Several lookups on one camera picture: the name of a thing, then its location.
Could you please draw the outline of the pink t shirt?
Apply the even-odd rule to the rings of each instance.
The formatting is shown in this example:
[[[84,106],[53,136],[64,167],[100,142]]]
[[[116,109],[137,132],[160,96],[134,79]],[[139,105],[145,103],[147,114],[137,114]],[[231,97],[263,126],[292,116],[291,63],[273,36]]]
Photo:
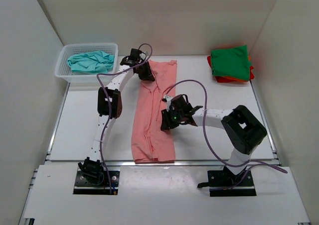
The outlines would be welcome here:
[[[177,61],[150,61],[155,81],[141,81],[133,122],[131,149],[135,163],[175,161],[174,141],[169,131],[160,129],[162,101],[168,89],[176,83]]]

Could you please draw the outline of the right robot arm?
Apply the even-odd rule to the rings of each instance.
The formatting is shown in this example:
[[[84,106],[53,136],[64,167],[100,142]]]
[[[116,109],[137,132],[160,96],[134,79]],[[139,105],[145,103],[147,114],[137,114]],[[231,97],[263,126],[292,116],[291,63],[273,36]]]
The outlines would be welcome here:
[[[251,159],[251,154],[267,135],[259,120],[243,105],[232,110],[193,107],[185,94],[175,97],[165,95],[162,101],[166,104],[166,108],[161,111],[162,131],[189,124],[202,128],[214,127],[226,132],[233,151],[224,165],[223,179],[228,185],[236,185],[243,176],[246,162]]]

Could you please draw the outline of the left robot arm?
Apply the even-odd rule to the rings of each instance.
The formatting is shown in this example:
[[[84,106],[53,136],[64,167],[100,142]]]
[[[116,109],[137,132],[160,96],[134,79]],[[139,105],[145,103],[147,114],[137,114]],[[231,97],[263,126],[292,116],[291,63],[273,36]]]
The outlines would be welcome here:
[[[99,186],[108,181],[111,185],[112,178],[103,157],[103,145],[108,134],[122,113],[121,92],[130,78],[137,74],[142,81],[153,82],[155,78],[149,65],[150,56],[141,50],[133,48],[128,56],[125,56],[119,66],[119,70],[113,73],[113,79],[105,86],[101,80],[105,73],[97,75],[100,88],[98,90],[97,112],[99,115],[98,127],[95,133],[89,156],[78,164],[83,178],[93,186]]]

